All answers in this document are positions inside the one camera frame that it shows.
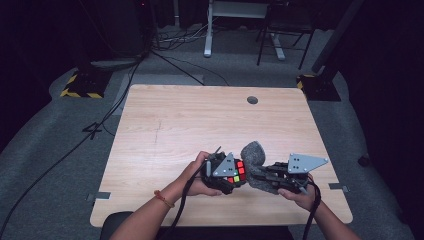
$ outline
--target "person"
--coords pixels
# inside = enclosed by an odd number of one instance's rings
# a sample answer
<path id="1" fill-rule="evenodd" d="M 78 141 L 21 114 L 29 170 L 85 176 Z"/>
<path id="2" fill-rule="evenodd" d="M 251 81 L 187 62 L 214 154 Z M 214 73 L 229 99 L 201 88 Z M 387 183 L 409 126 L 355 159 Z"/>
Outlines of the person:
<path id="1" fill-rule="evenodd" d="M 170 207 L 182 197 L 183 188 L 186 182 L 207 159 L 209 153 L 200 152 L 195 161 L 192 161 L 180 174 L 180 176 L 158 193 L 162 201 L 157 197 L 152 197 L 135 212 L 131 213 L 111 236 L 112 240 L 144 240 L 155 239 L 161 227 L 162 221 L 170 210 Z M 312 186 L 308 186 L 310 193 L 295 194 L 285 189 L 279 189 L 278 193 L 288 200 L 295 201 L 296 204 L 310 211 L 314 201 L 314 191 Z M 188 196 L 204 194 L 207 196 L 219 196 L 221 191 L 208 188 L 200 178 L 196 178 L 188 191 Z M 360 239 L 350 228 L 321 201 L 315 213 L 315 221 L 323 232 L 326 239 Z"/>

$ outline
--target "black chair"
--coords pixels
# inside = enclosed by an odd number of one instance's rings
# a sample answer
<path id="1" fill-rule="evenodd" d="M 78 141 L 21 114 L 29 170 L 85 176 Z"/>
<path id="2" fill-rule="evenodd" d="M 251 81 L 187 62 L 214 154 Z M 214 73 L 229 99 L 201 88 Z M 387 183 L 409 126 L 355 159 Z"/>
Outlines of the black chair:
<path id="1" fill-rule="evenodd" d="M 267 33 L 298 36 L 297 40 L 293 44 L 293 47 L 299 42 L 300 38 L 304 34 L 309 34 L 308 43 L 304 49 L 288 48 L 304 51 L 298 68 L 300 70 L 315 32 L 315 27 L 312 20 L 313 16 L 311 16 L 310 10 L 303 0 L 271 0 L 271 3 L 267 7 L 264 26 L 256 37 L 256 41 L 258 41 L 262 34 L 261 48 L 259 50 L 257 65 L 259 66 L 261 61 L 262 50 Z"/>

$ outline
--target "table top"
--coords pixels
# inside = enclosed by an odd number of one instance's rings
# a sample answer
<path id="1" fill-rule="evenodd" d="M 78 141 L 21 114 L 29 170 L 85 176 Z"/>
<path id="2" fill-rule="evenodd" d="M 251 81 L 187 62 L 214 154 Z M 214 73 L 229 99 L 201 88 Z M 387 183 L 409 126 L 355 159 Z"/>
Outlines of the table top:
<path id="1" fill-rule="evenodd" d="M 254 96 L 257 104 L 247 98 Z M 175 180 L 199 151 L 219 146 L 240 158 L 258 141 L 264 166 L 287 162 L 290 153 L 329 158 L 306 99 L 299 89 L 133 85 L 123 110 L 91 224 L 101 227 L 108 215 L 135 211 L 156 189 Z M 311 172 L 322 199 L 345 223 L 352 214 L 331 164 Z M 172 224 L 180 201 L 166 216 Z M 250 187 L 218 197 L 188 197 L 178 226 L 245 226 L 305 224 L 309 213 L 294 202 Z"/>

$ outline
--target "person's right hand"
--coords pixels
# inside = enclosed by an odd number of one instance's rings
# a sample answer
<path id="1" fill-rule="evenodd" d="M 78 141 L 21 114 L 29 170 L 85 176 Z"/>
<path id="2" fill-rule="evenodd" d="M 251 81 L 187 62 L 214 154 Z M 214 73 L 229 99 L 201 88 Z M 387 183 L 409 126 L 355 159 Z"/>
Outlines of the person's right hand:
<path id="1" fill-rule="evenodd" d="M 295 201 L 299 207 L 310 212 L 315 200 L 315 189 L 308 184 L 306 190 L 308 191 L 307 195 L 304 193 L 296 194 L 283 188 L 278 189 L 278 193 L 287 200 Z"/>

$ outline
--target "red bracelet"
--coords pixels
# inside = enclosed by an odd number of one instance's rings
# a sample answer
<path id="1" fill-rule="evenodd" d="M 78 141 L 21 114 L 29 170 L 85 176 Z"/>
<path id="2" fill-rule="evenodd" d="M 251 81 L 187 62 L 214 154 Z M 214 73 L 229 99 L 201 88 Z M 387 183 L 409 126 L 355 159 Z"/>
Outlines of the red bracelet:
<path id="1" fill-rule="evenodd" d="M 175 204 L 170 203 L 168 201 L 166 201 L 166 199 L 164 197 L 162 197 L 162 195 L 160 195 L 160 191 L 159 190 L 155 190 L 155 197 L 161 201 L 163 201 L 166 205 L 168 205 L 168 207 L 173 208 L 175 207 Z"/>

